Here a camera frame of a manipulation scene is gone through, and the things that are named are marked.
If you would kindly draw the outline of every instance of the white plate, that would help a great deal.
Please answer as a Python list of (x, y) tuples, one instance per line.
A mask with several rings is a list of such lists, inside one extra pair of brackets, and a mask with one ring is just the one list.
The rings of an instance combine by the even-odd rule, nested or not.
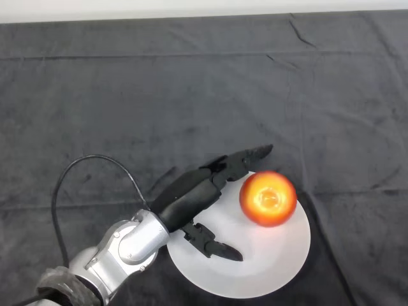
[(240, 251), (243, 262), (206, 258), (182, 231), (171, 234), (167, 244), (174, 264), (189, 281), (228, 298), (254, 298), (278, 290), (295, 277), (309, 253), (310, 226), (299, 202), (292, 217), (274, 228), (259, 226), (244, 215), (238, 197), (249, 175), (227, 183), (220, 200), (194, 218), (216, 235), (216, 241)]

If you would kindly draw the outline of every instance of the gray tablecloth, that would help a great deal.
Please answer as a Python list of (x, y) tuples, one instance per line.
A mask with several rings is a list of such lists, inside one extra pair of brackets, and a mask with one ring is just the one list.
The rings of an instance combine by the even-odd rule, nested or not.
[[(230, 300), (164, 248), (112, 305), (407, 305), (407, 29), (408, 11), (0, 25), (1, 304), (61, 264), (50, 193), (72, 159), (117, 158), (152, 200), (273, 143), (258, 169), (292, 180), (312, 228), (299, 275)], [(69, 255), (138, 205), (112, 165), (79, 166), (59, 198)]]

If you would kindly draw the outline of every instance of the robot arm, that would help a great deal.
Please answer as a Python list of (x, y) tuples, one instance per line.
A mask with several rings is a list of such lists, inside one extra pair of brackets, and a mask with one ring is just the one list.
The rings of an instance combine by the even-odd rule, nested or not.
[(38, 291), (53, 289), (35, 306), (107, 306), (120, 285), (134, 273), (143, 272), (156, 259), (170, 233), (182, 229), (186, 239), (207, 257), (241, 261), (234, 248), (214, 241), (215, 235), (193, 218), (215, 203), (227, 181), (248, 174), (249, 166), (272, 150), (272, 145), (244, 150), (189, 171), (167, 187), (152, 203), (128, 221), (114, 224), (96, 247), (79, 253), (69, 269), (47, 271)]

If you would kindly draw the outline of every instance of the wire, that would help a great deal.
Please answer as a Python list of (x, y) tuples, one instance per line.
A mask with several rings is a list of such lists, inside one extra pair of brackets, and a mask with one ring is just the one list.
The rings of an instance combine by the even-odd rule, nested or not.
[(149, 209), (147, 204), (146, 204), (146, 200), (143, 197), (142, 192), (140, 191), (140, 188), (139, 188), (138, 184), (136, 183), (135, 179), (132, 177), (132, 174), (130, 174), (128, 169), (126, 169), (125, 166), (123, 164), (121, 164), (120, 162), (114, 160), (111, 157), (104, 156), (104, 155), (97, 155), (97, 154), (82, 156), (82, 157), (79, 157), (78, 159), (74, 160), (61, 173), (61, 176), (59, 177), (59, 179), (58, 179), (58, 181), (57, 181), (57, 183), (56, 183), (56, 185), (54, 187), (54, 191), (52, 193), (52, 201), (51, 201), (52, 223), (54, 224), (55, 235), (57, 236), (58, 246), (59, 246), (59, 248), (61, 250), (62, 263), (66, 268), (69, 268), (69, 259), (68, 259), (68, 252), (66, 250), (64, 239), (62, 238), (61, 229), (59, 227), (58, 218), (57, 218), (58, 191), (59, 191), (59, 189), (61, 187), (62, 182), (64, 181), (65, 176), (68, 174), (70, 169), (72, 169), (72, 167), (74, 167), (76, 164), (80, 163), (81, 161), (85, 161), (86, 159), (104, 159), (106, 161), (110, 161), (113, 164), (116, 164), (119, 168), (121, 168), (123, 171), (125, 171), (126, 174), (128, 175), (128, 177), (130, 178), (130, 181), (132, 181), (132, 184), (135, 187), (139, 197), (142, 199), (143, 205), (146, 207), (146, 209)]
[[(58, 223), (58, 218), (57, 218), (57, 197), (58, 197), (58, 192), (59, 189), (62, 185), (62, 182), (65, 179), (65, 176), (68, 174), (68, 172), (70, 171), (70, 169), (72, 169), (72, 167), (74, 167), (76, 164), (80, 163), (81, 161), (85, 161), (86, 159), (104, 159), (105, 161), (110, 161), (113, 164), (116, 164), (120, 169), (122, 169), (123, 171), (126, 172), (126, 174), (128, 175), (128, 177), (130, 178), (130, 181), (132, 181), (133, 187), (135, 187), (136, 192), (138, 193), (139, 197), (142, 199), (143, 202), (143, 206), (145, 206), (145, 209), (150, 210), (150, 208), (147, 206), (147, 202), (145, 200), (145, 198), (143, 197), (142, 192), (140, 191), (140, 188), (138, 186), (138, 184), (136, 183), (136, 180), (133, 178), (132, 174), (129, 172), (128, 169), (126, 169), (126, 167), (121, 164), (120, 162), (118, 162), (117, 160), (108, 157), (108, 156), (104, 156), (104, 155), (99, 155), (99, 154), (91, 154), (91, 155), (86, 155), (86, 156), (82, 156), (79, 157), (78, 159), (74, 160), (72, 163), (70, 163), (65, 170), (61, 173), (60, 177), (58, 178), (58, 181), (54, 187), (54, 191), (52, 192), (52, 200), (51, 200), (51, 215), (52, 215), (52, 223), (54, 225), (54, 229), (55, 229), (55, 235), (57, 236), (57, 241), (58, 241), (58, 246), (61, 250), (61, 254), (62, 254), (62, 263), (66, 268), (69, 268), (69, 258), (68, 258), (68, 252), (66, 250), (66, 246), (64, 243), (64, 239), (62, 237), (62, 233), (61, 233), (61, 229), (59, 227), (59, 223)], [(37, 302), (39, 300), (42, 300), (44, 298), (49, 297), (55, 290), (54, 289), (50, 289), (50, 290), (46, 290), (36, 296), (33, 296), (31, 298), (28, 298), (24, 301), (21, 301), (19, 303), (13, 304), (12, 306), (26, 306), (29, 305), (31, 303)]]

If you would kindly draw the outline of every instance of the orange ball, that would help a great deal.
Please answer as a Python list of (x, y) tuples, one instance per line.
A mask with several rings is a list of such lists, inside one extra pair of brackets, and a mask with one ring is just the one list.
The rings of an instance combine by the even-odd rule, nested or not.
[(241, 209), (258, 225), (284, 223), (292, 216), (296, 203), (296, 190), (292, 183), (274, 171), (254, 173), (241, 187)]

